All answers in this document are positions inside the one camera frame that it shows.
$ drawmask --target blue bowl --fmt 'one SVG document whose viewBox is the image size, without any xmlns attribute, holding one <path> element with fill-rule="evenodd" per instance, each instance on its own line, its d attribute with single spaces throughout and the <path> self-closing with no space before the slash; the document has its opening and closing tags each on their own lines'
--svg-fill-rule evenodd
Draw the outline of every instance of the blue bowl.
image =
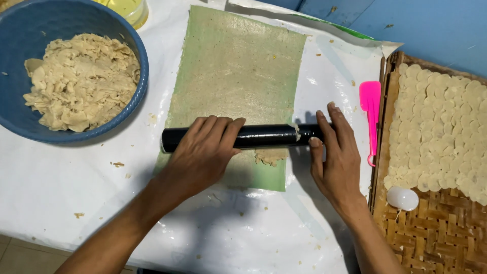
<svg viewBox="0 0 487 274">
<path fill-rule="evenodd" d="M 39 124 L 39 111 L 22 95 L 32 86 L 24 61 L 42 59 L 50 41 L 83 33 L 126 42 L 140 62 L 140 81 L 130 103 L 108 123 L 82 133 L 51 131 Z M 29 0 L 0 14 L 0 124 L 22 137 L 46 143 L 85 141 L 102 135 L 126 119 L 142 100 L 149 76 L 147 53 L 137 32 L 113 10 L 92 0 Z"/>
</svg>

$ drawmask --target hand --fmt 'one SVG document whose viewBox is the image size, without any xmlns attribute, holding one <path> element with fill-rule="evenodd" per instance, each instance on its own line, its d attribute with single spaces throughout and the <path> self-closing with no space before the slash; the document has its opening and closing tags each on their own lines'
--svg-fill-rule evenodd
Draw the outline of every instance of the hand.
<svg viewBox="0 0 487 274">
<path fill-rule="evenodd" d="M 164 191 L 182 202 L 221 179 L 230 159 L 241 152 L 233 144 L 244 123 L 245 118 L 197 118 L 157 176 Z"/>
<path fill-rule="evenodd" d="M 345 217 L 356 205 L 366 203 L 359 189 L 360 155 L 354 131 L 335 103 L 328 104 L 328 113 L 335 130 L 328 124 L 323 112 L 316 112 L 318 124 L 323 131 L 326 160 L 322 161 L 321 141 L 316 137 L 311 138 L 311 176 L 335 210 Z"/>
</svg>

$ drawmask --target floor tile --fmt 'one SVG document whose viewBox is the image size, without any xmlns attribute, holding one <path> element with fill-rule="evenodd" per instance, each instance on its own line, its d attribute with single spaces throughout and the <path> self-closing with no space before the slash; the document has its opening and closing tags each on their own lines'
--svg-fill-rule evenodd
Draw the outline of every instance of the floor tile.
<svg viewBox="0 0 487 274">
<path fill-rule="evenodd" d="M 66 256 L 9 245 L 0 261 L 0 273 L 52 274 Z"/>
<path fill-rule="evenodd" d="M 43 245 L 38 245 L 35 243 L 22 241 L 22 240 L 15 239 L 15 238 L 12 238 L 12 240 L 10 240 L 10 245 L 15 245 L 15 246 L 20 246 L 20 247 L 26 247 L 26 248 L 30 248 L 30 249 L 45 251 L 45 252 L 49 252 L 49 253 L 53 253 L 53 254 L 57 254 L 57 255 L 62 255 L 62 256 L 70 256 L 71 255 L 71 252 L 69 252 L 69 251 L 64 251 L 64 250 L 59 250 L 59 249 L 43 246 Z"/>
<path fill-rule="evenodd" d="M 1 260 L 1 257 L 3 256 L 3 253 L 7 249 L 7 246 L 8 246 L 8 244 L 0 244 L 0 260 Z"/>
<path fill-rule="evenodd" d="M 0 235 L 0 244 L 8 244 L 10 242 L 10 237 L 5 235 Z"/>
</svg>

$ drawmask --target white plastic sheet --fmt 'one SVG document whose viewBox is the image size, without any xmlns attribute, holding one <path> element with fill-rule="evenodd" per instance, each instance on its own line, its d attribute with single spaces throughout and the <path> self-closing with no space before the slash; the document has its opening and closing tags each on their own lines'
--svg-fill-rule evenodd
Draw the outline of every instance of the white plastic sheet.
<svg viewBox="0 0 487 274">
<path fill-rule="evenodd" d="M 148 0 L 148 4 L 149 19 L 138 32 L 149 56 L 149 88 L 128 120 L 104 136 L 75 145 L 34 142 L 0 127 L 0 234 L 27 241 L 35 237 L 35 243 L 72 251 L 150 179 L 176 82 L 189 5 L 225 9 L 225 1 Z M 267 11 L 275 8 L 258 4 Z M 379 79 L 383 44 L 350 43 L 349 35 L 340 31 L 331 34 L 295 22 L 252 18 L 310 35 L 294 120 L 314 122 L 315 111 L 334 101 L 352 125 L 360 155 L 366 159 L 368 126 L 358 86 Z M 312 181 L 307 149 L 292 149 L 290 155 L 285 193 L 215 185 L 162 218 L 129 264 L 216 274 L 354 272 L 348 230 Z M 110 165 L 119 161 L 125 166 Z M 360 189 L 367 195 L 371 180 L 367 161 L 362 161 L 360 172 Z M 84 216 L 76 218 L 74 213 Z"/>
</svg>

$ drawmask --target blue wall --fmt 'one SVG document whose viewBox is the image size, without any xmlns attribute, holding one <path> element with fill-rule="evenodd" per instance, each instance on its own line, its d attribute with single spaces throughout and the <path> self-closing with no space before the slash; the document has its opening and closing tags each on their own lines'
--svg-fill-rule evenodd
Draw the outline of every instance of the blue wall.
<svg viewBox="0 0 487 274">
<path fill-rule="evenodd" d="M 487 78 L 487 0 L 303 0 L 298 10 L 378 40 L 404 42 L 399 49 L 408 55 Z"/>
</svg>

